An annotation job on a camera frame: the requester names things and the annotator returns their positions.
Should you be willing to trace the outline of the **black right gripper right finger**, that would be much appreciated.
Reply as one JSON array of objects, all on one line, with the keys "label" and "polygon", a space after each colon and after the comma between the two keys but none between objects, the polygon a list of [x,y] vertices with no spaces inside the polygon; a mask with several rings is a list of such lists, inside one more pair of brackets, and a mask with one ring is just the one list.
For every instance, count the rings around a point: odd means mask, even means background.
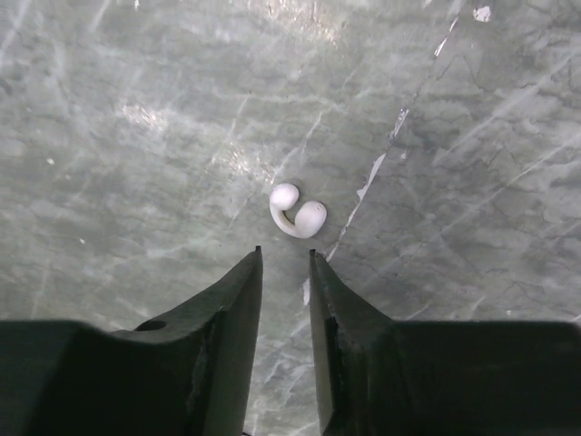
[{"label": "black right gripper right finger", "polygon": [[571,322],[396,321],[310,253],[324,435],[577,435]]}]

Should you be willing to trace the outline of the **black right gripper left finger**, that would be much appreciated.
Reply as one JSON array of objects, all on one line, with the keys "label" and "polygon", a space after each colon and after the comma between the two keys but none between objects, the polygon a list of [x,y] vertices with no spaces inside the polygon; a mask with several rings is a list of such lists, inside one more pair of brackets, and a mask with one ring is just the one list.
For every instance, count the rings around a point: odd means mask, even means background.
[{"label": "black right gripper left finger", "polygon": [[127,331],[1,324],[4,435],[240,435],[261,314],[263,261]]}]

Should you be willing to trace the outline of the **white clip earbud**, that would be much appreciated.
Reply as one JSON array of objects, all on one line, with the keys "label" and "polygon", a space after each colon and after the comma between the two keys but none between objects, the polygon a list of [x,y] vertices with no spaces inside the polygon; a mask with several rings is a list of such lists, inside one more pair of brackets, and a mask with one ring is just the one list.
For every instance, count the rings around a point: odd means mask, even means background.
[{"label": "white clip earbud", "polygon": [[299,188],[292,183],[276,185],[269,197],[269,211],[276,226],[285,234],[296,239],[310,239],[323,227],[328,211],[323,203],[307,201],[296,210],[293,218],[288,216],[300,199]]}]

